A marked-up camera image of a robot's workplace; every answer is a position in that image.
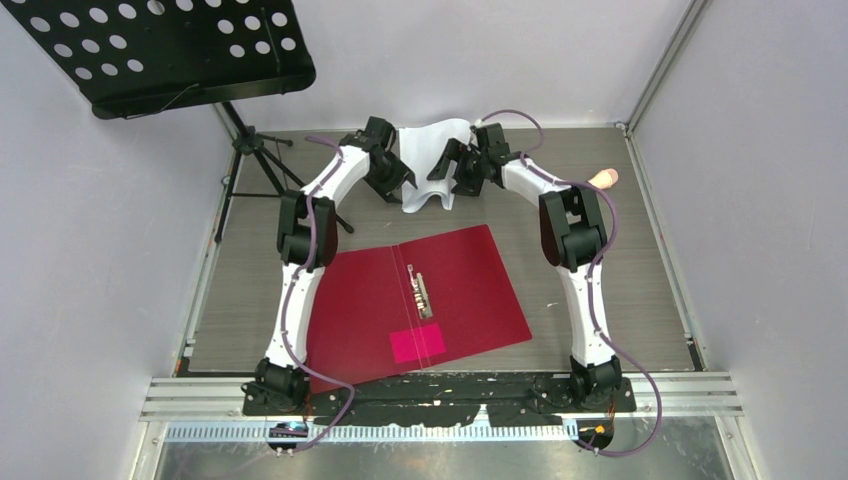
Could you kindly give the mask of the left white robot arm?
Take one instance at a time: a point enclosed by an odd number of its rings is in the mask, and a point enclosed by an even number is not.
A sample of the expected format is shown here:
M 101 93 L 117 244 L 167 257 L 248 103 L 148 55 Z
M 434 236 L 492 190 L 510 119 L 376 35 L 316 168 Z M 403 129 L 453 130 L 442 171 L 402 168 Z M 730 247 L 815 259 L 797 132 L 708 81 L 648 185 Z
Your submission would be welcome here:
M 397 137 L 397 129 L 380 117 L 370 117 L 364 128 L 339 141 L 308 136 L 308 141 L 330 147 L 333 156 L 312 181 L 281 197 L 280 300 L 264 357 L 253 379 L 241 387 L 244 415 L 302 413 L 310 381 L 345 385 L 308 366 L 309 323 L 322 277 L 338 251 L 338 205 L 359 181 L 389 203 L 397 202 L 394 193 L 403 184 L 416 182 L 412 170 L 393 151 Z

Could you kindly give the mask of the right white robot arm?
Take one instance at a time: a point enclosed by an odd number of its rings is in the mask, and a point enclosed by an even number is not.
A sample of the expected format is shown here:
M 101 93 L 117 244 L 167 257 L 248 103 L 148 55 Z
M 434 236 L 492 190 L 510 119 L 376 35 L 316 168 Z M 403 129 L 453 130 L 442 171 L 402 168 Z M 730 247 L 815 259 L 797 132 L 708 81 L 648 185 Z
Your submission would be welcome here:
M 568 397 L 576 408 L 596 410 L 611 402 L 623 382 L 602 294 L 602 260 L 617 233 L 606 229 L 601 207 L 611 201 L 601 187 L 560 179 L 512 150 L 497 123 L 470 132 L 468 140 L 445 142 L 428 177 L 451 177 L 454 192 L 465 196 L 479 195 L 489 181 L 536 206 L 541 248 L 562 281 L 569 308 Z

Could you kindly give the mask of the white paper sheets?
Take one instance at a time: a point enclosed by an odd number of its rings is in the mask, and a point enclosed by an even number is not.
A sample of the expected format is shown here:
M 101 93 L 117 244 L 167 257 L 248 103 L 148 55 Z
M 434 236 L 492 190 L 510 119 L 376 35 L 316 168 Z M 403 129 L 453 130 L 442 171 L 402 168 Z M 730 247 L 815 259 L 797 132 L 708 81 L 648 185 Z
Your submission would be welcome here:
M 404 127 L 398 130 L 400 159 L 415 175 L 416 186 L 404 183 L 401 187 L 402 211 L 414 214 L 425 206 L 427 201 L 436 197 L 442 208 L 453 208 L 455 195 L 451 189 L 456 182 L 452 175 L 456 170 L 449 165 L 443 180 L 428 180 L 428 174 L 437 166 L 447 143 L 456 139 L 467 144 L 470 139 L 470 122 L 465 119 L 451 118 L 421 127 Z

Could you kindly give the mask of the red plastic folder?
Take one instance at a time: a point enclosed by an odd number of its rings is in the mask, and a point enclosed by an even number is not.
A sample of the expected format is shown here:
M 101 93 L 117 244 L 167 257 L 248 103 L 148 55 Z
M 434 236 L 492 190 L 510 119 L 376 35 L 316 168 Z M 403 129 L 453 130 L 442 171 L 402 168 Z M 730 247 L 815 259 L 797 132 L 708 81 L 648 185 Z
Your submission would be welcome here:
M 421 319 L 407 265 L 433 316 Z M 454 230 L 338 254 L 319 285 L 307 364 L 356 385 L 529 341 L 532 333 L 491 230 Z

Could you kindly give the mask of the metal folder clip mechanism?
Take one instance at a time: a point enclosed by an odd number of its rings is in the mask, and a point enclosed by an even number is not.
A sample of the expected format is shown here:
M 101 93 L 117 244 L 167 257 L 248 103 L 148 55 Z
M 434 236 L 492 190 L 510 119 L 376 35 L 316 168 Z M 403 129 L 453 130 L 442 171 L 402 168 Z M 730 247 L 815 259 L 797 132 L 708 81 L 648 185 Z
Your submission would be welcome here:
M 433 310 L 424 277 L 412 264 L 407 265 L 407 272 L 417 313 L 421 319 L 429 319 L 433 316 Z

